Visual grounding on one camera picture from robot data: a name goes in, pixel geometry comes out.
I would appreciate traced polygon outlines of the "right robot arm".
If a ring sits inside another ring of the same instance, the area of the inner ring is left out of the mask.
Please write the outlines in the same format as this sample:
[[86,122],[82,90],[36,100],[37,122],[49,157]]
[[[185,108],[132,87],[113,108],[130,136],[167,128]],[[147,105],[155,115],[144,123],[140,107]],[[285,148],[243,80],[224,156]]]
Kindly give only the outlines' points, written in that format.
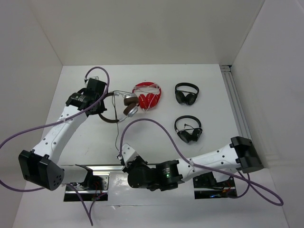
[[218,186],[223,182],[224,175],[231,176],[237,171],[252,173],[264,168],[252,141],[240,136],[231,138],[230,144],[214,152],[165,161],[153,168],[127,143],[121,146],[118,157],[123,172],[128,174],[129,186],[150,191],[172,190],[208,172],[208,183]]

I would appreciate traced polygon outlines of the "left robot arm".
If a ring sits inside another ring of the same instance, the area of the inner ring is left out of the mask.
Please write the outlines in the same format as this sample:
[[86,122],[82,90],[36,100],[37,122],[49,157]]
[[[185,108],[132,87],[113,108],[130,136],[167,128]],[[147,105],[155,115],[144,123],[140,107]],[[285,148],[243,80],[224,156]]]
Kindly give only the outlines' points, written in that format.
[[84,165],[58,166],[60,155],[77,128],[90,115],[106,110],[100,101],[92,109],[86,110],[102,94],[106,94],[106,83],[90,78],[86,88],[73,93],[59,118],[59,124],[53,126],[47,135],[31,151],[23,150],[19,154],[19,164],[25,180],[48,190],[55,190],[61,184],[77,183],[87,190],[99,177],[92,169]]

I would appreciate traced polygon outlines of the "brown silver headphones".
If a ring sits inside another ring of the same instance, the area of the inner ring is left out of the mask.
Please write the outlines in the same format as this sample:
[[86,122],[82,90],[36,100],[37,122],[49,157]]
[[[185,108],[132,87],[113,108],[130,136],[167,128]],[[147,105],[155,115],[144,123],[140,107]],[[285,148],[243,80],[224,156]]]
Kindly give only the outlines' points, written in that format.
[[113,98],[114,101],[116,96],[121,96],[123,98],[124,106],[123,106],[122,114],[120,116],[117,114],[116,107],[114,108],[114,114],[115,114],[114,119],[106,118],[101,113],[98,114],[98,116],[104,122],[109,124],[117,124],[124,121],[128,117],[132,117],[136,114],[136,112],[139,109],[138,108],[139,98],[135,93],[114,90],[112,92],[107,93],[104,98],[111,97]]

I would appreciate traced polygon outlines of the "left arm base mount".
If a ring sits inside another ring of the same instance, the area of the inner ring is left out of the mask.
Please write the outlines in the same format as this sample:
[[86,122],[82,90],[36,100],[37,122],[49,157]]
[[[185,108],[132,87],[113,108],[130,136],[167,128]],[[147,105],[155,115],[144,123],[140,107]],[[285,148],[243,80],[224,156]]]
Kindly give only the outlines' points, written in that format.
[[[97,175],[93,182],[86,187],[76,182],[70,184],[78,191],[84,202],[108,201],[109,180],[110,174],[104,172]],[[63,201],[79,202],[80,199],[73,188],[66,186]]]

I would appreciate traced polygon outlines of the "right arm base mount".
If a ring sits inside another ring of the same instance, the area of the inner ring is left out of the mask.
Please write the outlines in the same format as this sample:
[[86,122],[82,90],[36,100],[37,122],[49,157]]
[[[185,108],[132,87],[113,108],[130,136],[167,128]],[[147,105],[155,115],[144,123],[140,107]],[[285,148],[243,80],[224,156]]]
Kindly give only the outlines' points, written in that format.
[[217,182],[213,173],[205,173],[192,179],[194,187],[194,198],[219,199],[237,197],[236,185],[233,177],[228,177]]

